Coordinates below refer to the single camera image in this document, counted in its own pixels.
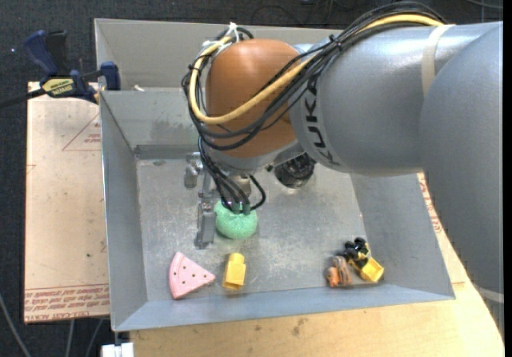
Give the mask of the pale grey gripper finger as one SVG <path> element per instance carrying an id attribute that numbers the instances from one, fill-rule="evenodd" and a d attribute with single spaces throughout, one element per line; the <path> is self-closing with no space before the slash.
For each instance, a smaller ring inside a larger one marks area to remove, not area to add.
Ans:
<path id="1" fill-rule="evenodd" d="M 198 205 L 198 231 L 194 239 L 194 245 L 198 249 L 206 249 L 214 242 L 216 230 L 216 213 L 210 203 L 200 203 Z"/>

